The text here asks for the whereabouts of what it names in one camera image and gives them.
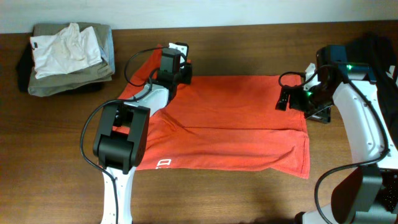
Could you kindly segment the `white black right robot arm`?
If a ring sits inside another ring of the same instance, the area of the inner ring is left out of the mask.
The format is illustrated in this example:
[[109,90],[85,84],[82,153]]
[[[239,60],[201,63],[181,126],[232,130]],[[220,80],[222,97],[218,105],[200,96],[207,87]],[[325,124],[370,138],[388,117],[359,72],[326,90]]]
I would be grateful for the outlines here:
[[328,45],[298,74],[297,85],[281,86],[277,110],[328,123],[330,108],[337,107],[352,156],[330,203],[296,214],[295,223],[397,222],[397,145],[380,108],[382,74],[372,50]]

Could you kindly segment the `orange printed t-shirt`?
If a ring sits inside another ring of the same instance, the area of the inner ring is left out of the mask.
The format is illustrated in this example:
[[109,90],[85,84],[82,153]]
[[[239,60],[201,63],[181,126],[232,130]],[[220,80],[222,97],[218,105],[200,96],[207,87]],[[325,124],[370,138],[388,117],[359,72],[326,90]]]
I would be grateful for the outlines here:
[[276,76],[195,76],[152,113],[140,170],[275,169],[306,179],[310,140],[302,112],[279,111]]

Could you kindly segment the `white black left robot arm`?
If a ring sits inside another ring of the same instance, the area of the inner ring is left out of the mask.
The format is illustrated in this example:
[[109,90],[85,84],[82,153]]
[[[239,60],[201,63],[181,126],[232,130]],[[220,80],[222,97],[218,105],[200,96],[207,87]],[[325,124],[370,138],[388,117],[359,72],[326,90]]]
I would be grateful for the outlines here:
[[171,43],[160,51],[160,65],[150,71],[139,93],[98,108],[101,117],[93,154],[104,178],[101,224],[132,223],[132,182],[146,150],[150,117],[175,98],[179,84],[192,80],[187,44]]

